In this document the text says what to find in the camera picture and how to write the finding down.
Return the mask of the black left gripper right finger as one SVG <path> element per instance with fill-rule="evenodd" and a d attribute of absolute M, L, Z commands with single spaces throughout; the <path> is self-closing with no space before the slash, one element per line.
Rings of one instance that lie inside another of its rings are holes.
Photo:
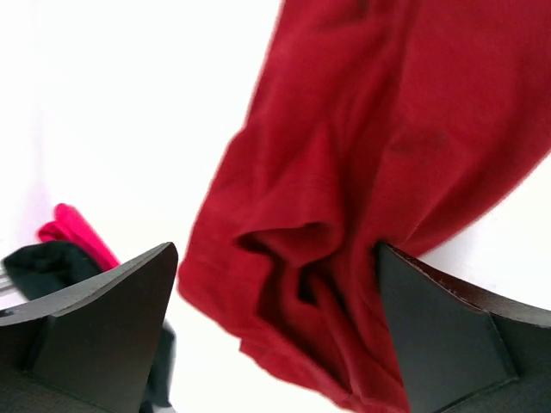
<path fill-rule="evenodd" d="M 413 412 L 550 412 L 550 312 L 389 244 L 376 276 Z"/>

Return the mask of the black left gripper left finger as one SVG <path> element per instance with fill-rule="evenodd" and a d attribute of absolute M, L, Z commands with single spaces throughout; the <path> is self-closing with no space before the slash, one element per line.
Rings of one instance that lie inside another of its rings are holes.
<path fill-rule="evenodd" d="M 3 412 L 136 412 L 178 263 L 159 246 L 1 312 Z"/>

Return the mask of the dark red t shirt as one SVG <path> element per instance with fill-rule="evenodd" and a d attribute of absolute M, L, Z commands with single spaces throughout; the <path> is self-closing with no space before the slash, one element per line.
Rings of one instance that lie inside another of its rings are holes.
<path fill-rule="evenodd" d="M 375 245 L 437 247 L 549 149 L 549 2 L 286 1 L 178 291 L 278 379 L 406 412 Z"/>

